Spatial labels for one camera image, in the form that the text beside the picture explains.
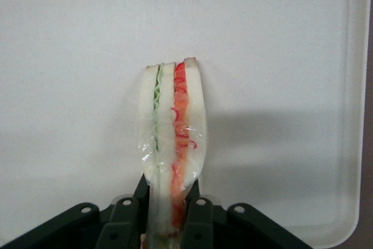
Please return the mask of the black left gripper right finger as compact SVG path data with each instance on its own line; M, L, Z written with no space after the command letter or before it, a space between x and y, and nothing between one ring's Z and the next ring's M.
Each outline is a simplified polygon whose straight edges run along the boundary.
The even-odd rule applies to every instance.
M310 248L251 205L224 209L200 194L195 181L187 197L181 248Z

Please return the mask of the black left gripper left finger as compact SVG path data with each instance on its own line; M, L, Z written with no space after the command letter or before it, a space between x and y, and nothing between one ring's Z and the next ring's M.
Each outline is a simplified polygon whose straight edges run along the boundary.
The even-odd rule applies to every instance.
M148 206L149 186L141 176L131 196L118 196L103 210L77 204L2 248L140 248Z

